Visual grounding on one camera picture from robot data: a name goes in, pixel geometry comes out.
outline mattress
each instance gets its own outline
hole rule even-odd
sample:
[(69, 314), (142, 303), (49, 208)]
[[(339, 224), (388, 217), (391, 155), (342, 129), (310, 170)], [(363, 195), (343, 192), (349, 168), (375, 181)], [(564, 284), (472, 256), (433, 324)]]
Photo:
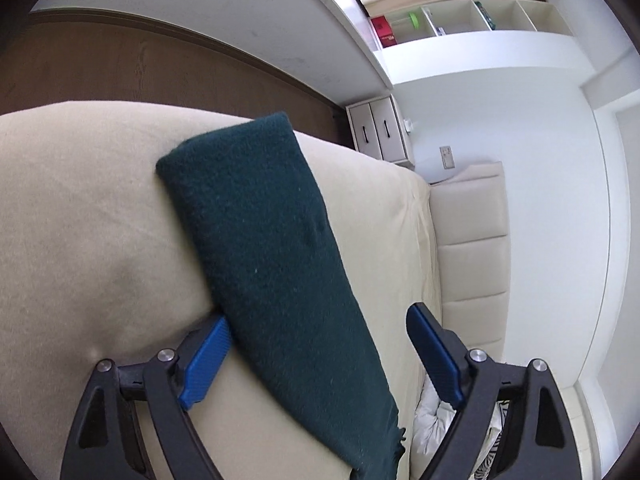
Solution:
[[(98, 360), (148, 360), (215, 308), (154, 166), (182, 140), (246, 120), (131, 102), (68, 102), (0, 117), (0, 421), (40, 480), (58, 478)], [(404, 314), (423, 301), (441, 319), (430, 188), (404, 168), (296, 137), (408, 448), (424, 369)], [(156, 476), (170, 479), (144, 403), (139, 412)], [(190, 415), (228, 480), (349, 478), (350, 467), (281, 409), (234, 349)], [(406, 453), (398, 478), (408, 476)]]

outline wooden panel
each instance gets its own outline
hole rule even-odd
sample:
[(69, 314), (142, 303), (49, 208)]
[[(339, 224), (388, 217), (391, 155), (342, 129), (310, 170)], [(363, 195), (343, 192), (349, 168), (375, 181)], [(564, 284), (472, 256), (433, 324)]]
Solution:
[(132, 100), (255, 118), (353, 146), (345, 112), (246, 62), (135, 27), (31, 25), (0, 56), (0, 114), (67, 100)]

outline white shelf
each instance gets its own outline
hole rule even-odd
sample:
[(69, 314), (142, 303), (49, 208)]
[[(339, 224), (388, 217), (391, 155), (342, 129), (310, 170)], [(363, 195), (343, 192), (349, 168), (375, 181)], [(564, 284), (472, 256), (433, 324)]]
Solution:
[(536, 31), (536, 26), (517, 0), (474, 0), (480, 2), (495, 24), (494, 30)]
[(385, 16), (398, 44), (375, 53), (391, 83), (471, 70), (595, 70), (558, 10), (533, 0), (447, 0)]
[[(412, 21), (412, 16), (418, 23), (417, 28)], [(433, 27), (428, 23), (420, 7), (388, 14), (386, 15), (386, 20), (389, 22), (389, 25), (391, 25), (394, 37), (398, 43), (407, 43), (409, 41), (417, 41), (436, 36)]]
[(553, 5), (534, 0), (519, 0), (518, 2), (538, 31), (572, 36), (571, 29)]
[(472, 70), (556, 68), (578, 85), (595, 75), (575, 38), (526, 30), (450, 34), (398, 44), (376, 53), (393, 85)]
[(433, 24), (435, 36), (439, 36), (439, 28), (442, 28), (445, 34), (491, 30), (472, 0), (451, 0), (422, 6), (422, 12)]
[[(482, 5), (489, 20), (485, 19), (476, 2)], [(447, 0), (394, 12), (385, 17), (399, 44), (440, 35), (486, 30), (572, 35), (571, 29), (552, 4), (534, 0)]]

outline beige headboard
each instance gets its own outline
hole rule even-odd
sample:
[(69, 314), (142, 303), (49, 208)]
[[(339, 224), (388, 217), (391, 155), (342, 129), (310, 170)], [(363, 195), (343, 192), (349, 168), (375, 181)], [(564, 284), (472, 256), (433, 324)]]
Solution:
[(431, 188), (442, 325), (468, 348), (502, 358), (511, 244), (501, 162), (469, 166)]

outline light switch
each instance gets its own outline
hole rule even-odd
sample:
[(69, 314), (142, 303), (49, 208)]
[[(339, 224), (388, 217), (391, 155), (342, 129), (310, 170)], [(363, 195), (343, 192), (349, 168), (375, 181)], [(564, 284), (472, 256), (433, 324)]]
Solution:
[(453, 153), (451, 152), (451, 146), (441, 146), (440, 155), (442, 155), (442, 165), (445, 170), (453, 170), (456, 167), (453, 162)]

